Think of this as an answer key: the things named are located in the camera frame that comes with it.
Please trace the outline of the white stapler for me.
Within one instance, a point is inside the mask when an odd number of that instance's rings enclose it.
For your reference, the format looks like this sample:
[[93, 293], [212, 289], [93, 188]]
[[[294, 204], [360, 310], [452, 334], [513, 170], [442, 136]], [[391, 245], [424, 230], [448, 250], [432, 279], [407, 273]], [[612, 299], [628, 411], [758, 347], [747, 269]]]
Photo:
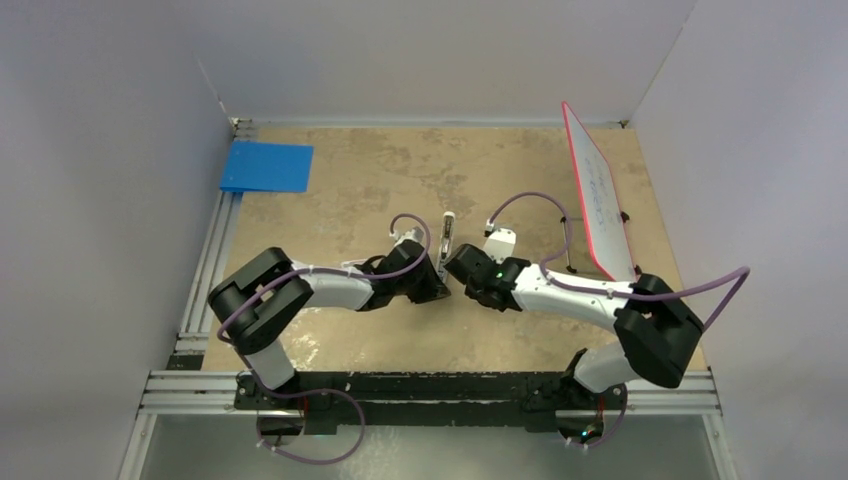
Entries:
[[445, 211], [442, 216], [442, 226], [440, 230], [440, 244], [437, 251], [436, 273], [442, 283], [447, 282], [448, 271], [446, 264], [451, 254], [452, 243], [455, 231], [456, 215], [452, 211]]

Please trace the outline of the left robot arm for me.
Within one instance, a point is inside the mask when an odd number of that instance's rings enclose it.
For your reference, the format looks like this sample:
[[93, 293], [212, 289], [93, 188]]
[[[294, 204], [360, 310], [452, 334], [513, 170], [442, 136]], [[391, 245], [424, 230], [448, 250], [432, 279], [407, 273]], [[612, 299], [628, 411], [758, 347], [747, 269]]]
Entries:
[[302, 310], [370, 312], [397, 297], [425, 304], [449, 295], [425, 245], [406, 239], [386, 255], [340, 269], [309, 266], [270, 247], [214, 287], [207, 304], [220, 322], [220, 340], [235, 349], [260, 382], [260, 397], [284, 409], [302, 389], [280, 337]]

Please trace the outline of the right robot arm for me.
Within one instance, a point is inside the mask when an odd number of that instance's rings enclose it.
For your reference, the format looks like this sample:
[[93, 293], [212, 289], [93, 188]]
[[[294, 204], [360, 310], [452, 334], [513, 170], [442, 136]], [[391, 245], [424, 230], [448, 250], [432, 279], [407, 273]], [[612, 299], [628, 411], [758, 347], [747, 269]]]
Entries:
[[604, 282], [557, 272], [506, 257], [496, 261], [480, 248], [461, 245], [446, 269], [467, 297], [500, 312], [544, 312], [585, 321], [615, 334], [615, 341], [578, 353], [561, 381], [564, 399], [584, 407], [600, 393], [642, 379], [673, 389], [680, 385], [705, 327], [661, 278]]

